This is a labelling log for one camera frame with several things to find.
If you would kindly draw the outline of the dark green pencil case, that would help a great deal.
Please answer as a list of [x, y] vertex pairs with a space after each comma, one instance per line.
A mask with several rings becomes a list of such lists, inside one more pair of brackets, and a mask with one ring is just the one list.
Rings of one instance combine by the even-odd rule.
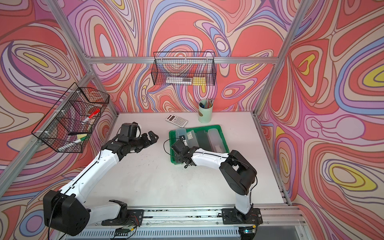
[[209, 141], [209, 138], [208, 138], [208, 133], [205, 130], [198, 131], [196, 133], [196, 137], [197, 137], [197, 141], [198, 141], [200, 148], [202, 148], [206, 151], [209, 151], [209, 152], [213, 151], [212, 146], [211, 146], [210, 141]]

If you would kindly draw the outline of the frosted white pencil case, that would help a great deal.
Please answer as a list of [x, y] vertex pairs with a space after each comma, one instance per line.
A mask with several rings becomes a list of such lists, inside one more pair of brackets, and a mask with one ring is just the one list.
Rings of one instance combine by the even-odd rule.
[[212, 151], [215, 153], [225, 153], [226, 149], [217, 129], [208, 130], [208, 138], [211, 144]]

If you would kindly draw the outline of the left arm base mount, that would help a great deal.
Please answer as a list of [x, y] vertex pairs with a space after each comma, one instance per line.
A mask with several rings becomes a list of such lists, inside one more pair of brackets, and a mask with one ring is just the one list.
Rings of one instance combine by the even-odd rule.
[[102, 221], [102, 226], [127, 226], [132, 224], [140, 227], [142, 225], [144, 210], [128, 209], [128, 205], [119, 200], [109, 200], [109, 202], [118, 204], [120, 210], [114, 219]]

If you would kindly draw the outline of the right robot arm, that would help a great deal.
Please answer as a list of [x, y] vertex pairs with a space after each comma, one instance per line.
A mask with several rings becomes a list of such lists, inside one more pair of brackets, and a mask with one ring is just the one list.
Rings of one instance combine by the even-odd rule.
[[219, 170], [229, 187], [236, 194], [235, 209], [246, 215], [253, 207], [251, 192], [257, 184], [256, 169], [235, 150], [230, 153], [214, 153], [199, 147], [188, 147], [182, 141], [171, 146], [177, 161], [188, 166], [207, 167]]

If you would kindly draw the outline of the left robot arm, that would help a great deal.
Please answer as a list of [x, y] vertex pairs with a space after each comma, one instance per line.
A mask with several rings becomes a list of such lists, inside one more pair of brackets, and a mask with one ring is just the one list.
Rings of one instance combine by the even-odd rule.
[[139, 153], [155, 144], [159, 137], [154, 132], [139, 137], [118, 134], [105, 145], [96, 158], [74, 179], [58, 191], [49, 191], [43, 198], [44, 223], [49, 229], [76, 236], [87, 226], [102, 221], [130, 221], [127, 204], [111, 200], [103, 206], [88, 207], [86, 199], [103, 176], [126, 155]]

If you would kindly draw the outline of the light blue pencil case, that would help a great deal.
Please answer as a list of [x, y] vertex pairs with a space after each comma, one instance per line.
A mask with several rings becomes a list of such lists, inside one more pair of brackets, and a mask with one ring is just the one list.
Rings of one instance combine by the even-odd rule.
[[187, 130], [185, 128], [180, 128], [176, 130], [176, 138], [186, 142], [187, 141]]

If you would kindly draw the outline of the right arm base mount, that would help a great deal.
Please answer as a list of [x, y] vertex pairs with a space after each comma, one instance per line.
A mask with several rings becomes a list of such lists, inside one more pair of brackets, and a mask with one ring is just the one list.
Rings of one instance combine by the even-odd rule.
[[261, 225], [263, 224], [262, 214], [259, 208], [251, 207], [247, 214], [243, 214], [236, 208], [222, 209], [222, 212], [218, 214], [218, 217], [223, 219], [224, 225]]

